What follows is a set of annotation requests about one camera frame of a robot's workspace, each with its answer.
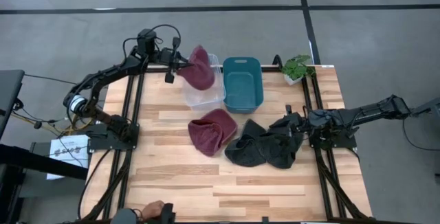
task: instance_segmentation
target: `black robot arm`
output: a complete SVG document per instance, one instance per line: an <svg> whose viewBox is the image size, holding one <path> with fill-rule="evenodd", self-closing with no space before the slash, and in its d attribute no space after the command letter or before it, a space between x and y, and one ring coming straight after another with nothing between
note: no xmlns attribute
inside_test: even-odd
<svg viewBox="0 0 440 224"><path fill-rule="evenodd" d="M401 120L410 114L411 111L404 100L392 95L377 103L353 109L310 111L309 123L312 127L353 128L382 118Z"/></svg>
<svg viewBox="0 0 440 224"><path fill-rule="evenodd" d="M301 131L309 132L319 147L355 147L353 134L360 124L378 119L402 120L411 114L404 100L390 96L374 104L354 109L332 109L309 111Z"/></svg>
<svg viewBox="0 0 440 224"><path fill-rule="evenodd" d="M183 58L177 51L180 38L173 38L172 49L163 48L160 51L156 50L155 39L157 39L157 36L153 30L144 29L133 39L136 39L137 46L131 50L122 63L98 71L95 74L87 75L82 82L72 87L63 101L69 118L69 111L71 111L78 117L91 117L101 121L121 142L129 141L133 132L130 131L130 124L126 119L119 115L109 115L97 108L99 93L102 88L123 77L143 74L149 64L167 66L168 72L165 81L173 83L174 72L180 68L191 66L188 60ZM88 98L80 94L81 91L86 89L91 90Z"/></svg>

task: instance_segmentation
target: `white pot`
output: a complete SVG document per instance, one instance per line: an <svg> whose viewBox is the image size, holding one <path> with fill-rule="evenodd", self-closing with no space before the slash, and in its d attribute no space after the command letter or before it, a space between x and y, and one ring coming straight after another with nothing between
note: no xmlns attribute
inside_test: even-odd
<svg viewBox="0 0 440 224"><path fill-rule="evenodd" d="M288 75L284 75L284 80L286 80L287 84L293 85L300 82L303 77L299 77L298 79L292 80Z"/></svg>

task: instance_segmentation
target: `green plant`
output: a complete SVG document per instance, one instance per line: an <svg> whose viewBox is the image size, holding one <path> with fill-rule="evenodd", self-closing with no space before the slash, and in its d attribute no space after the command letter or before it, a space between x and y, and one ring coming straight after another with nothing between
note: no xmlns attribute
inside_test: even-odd
<svg viewBox="0 0 440 224"><path fill-rule="evenodd" d="M292 80L296 80L307 74L312 75L314 69L308 68L304 64L309 59L309 55L297 55L294 58L287 60L281 71L283 74L288 75Z"/></svg>

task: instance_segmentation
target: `person's hand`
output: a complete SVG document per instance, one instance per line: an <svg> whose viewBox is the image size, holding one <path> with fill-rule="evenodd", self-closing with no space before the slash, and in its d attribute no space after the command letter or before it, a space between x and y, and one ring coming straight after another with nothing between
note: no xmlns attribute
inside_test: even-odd
<svg viewBox="0 0 440 224"><path fill-rule="evenodd" d="M142 218L144 221L150 218L158 217L162 212L162 208L164 208L165 203L163 201L156 201L149 203L142 210Z"/></svg>

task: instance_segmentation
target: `black floor stripe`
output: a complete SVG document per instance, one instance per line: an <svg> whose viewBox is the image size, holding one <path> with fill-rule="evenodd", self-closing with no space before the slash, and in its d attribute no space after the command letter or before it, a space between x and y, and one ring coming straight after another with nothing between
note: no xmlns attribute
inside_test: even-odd
<svg viewBox="0 0 440 224"><path fill-rule="evenodd" d="M311 55L313 58L312 63L315 65L320 65L321 60L319 57L318 46L316 44L314 27L311 23L310 11L308 9L307 0L301 0L301 6L304 8L302 14L304 15L305 28L307 31L307 37L309 38L309 44L311 49Z"/></svg>
<svg viewBox="0 0 440 224"><path fill-rule="evenodd" d="M225 12L225 11L290 11L302 10L299 5L240 5L169 8L82 8L57 10L0 10L0 14L124 14L149 12Z"/></svg>
<svg viewBox="0 0 440 224"><path fill-rule="evenodd" d="M440 4L410 5L311 5L309 10L423 10L440 9Z"/></svg>

